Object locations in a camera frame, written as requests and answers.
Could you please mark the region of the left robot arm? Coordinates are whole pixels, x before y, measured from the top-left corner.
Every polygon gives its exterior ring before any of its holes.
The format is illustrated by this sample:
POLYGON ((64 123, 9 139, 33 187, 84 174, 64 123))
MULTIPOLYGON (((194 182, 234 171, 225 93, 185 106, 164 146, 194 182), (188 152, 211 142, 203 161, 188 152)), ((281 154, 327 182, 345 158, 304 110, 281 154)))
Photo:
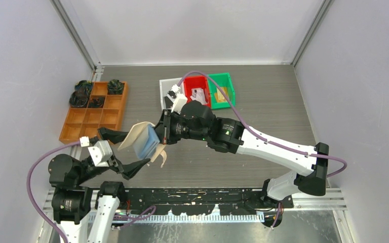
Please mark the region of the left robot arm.
POLYGON ((93 189, 82 184, 108 170, 129 180, 151 160, 152 152, 148 150, 151 142, 146 141, 135 146, 138 161, 122 164, 114 155, 110 142, 122 142, 127 136, 127 132, 100 127, 97 136, 80 138, 81 146, 88 147, 90 153, 86 159, 59 154, 50 161, 49 182, 55 188, 51 206, 61 242, 108 241, 116 210, 128 205, 124 184, 121 181, 102 182, 96 196, 92 227, 88 223, 93 189))

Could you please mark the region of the beige card holder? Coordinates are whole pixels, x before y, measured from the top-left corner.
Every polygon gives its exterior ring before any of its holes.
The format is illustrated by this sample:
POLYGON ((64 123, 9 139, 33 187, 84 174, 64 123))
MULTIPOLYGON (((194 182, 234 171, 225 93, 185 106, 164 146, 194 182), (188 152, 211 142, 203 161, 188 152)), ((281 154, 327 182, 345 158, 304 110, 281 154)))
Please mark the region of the beige card holder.
MULTIPOLYGON (((135 142, 135 140, 138 138, 140 133, 145 129, 145 127, 147 125, 152 125, 154 128, 153 123, 148 122, 148 121, 143 121, 141 123, 137 123, 137 124, 133 125, 131 127, 127 137, 125 138, 125 140, 120 143, 120 145, 118 147, 118 151, 124 150, 128 147, 132 147, 132 149, 134 150, 133 143, 135 142)), ((167 159, 165 147, 166 147, 165 145, 159 143, 156 150, 155 150, 154 155, 152 156, 152 158, 150 158, 150 161, 153 163, 157 158, 159 158, 159 156, 161 156, 162 157, 161 168, 164 167, 164 165, 166 163, 166 159, 167 159)))

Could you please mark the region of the clear card sleeve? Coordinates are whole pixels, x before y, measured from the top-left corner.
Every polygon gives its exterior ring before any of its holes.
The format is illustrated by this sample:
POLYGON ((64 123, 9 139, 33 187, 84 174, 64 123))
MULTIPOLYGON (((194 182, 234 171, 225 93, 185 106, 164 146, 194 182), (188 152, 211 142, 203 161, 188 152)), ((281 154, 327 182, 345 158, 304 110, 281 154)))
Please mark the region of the clear card sleeve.
POLYGON ((152 158, 160 143, 152 125, 147 125, 133 143, 133 148, 138 159, 152 158))

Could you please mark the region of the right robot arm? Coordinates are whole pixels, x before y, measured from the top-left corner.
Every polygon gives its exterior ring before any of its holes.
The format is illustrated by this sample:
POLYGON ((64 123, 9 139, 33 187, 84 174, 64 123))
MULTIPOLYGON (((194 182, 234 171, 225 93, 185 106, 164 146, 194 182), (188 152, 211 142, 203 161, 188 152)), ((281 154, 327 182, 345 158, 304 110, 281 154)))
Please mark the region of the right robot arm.
POLYGON ((329 145, 325 143, 304 146, 281 140, 241 121, 217 117, 198 101, 186 103, 180 112, 164 109, 154 131, 164 145, 181 139, 205 141, 217 152, 255 156, 289 168, 285 175, 265 181, 261 201, 267 208, 297 192, 326 193, 329 145))

